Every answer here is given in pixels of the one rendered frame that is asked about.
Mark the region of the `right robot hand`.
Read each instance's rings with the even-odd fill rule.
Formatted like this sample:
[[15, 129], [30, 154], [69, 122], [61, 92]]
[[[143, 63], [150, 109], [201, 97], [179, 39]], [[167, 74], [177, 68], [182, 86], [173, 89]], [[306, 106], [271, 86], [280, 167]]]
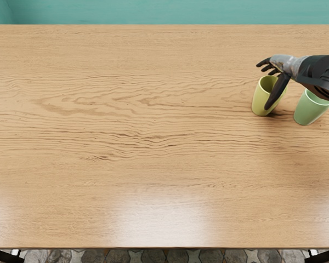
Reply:
[[269, 76], [273, 76], [277, 73], [279, 74], [277, 81], [269, 95], [269, 98], [264, 105], [265, 110], [271, 108], [272, 105], [278, 100], [278, 98], [284, 92], [289, 81], [291, 79], [295, 79], [298, 76], [300, 65], [306, 58], [307, 56], [297, 58], [292, 55], [276, 54], [256, 64], [257, 67], [264, 66], [261, 69], [262, 72], [271, 70], [268, 73]]

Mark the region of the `yellow-green cup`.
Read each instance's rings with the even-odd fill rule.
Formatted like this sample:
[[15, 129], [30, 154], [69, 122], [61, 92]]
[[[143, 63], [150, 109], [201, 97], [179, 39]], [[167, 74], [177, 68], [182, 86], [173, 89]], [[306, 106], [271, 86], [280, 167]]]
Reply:
[[255, 115], [262, 117], [267, 116], [279, 104], [283, 96], [286, 94], [287, 88], [285, 88], [283, 93], [278, 97], [277, 101], [273, 103], [268, 110], [264, 109], [277, 79], [278, 77], [276, 76], [264, 76], [259, 79], [251, 104], [251, 110]]

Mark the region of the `light green cup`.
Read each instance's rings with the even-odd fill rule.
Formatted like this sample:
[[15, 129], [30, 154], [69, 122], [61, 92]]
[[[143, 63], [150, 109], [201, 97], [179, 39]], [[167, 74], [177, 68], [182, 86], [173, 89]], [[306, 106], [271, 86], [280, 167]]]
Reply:
[[298, 101], [293, 118], [300, 125], [310, 125], [328, 109], [329, 101], [321, 99], [308, 89], [305, 89]]

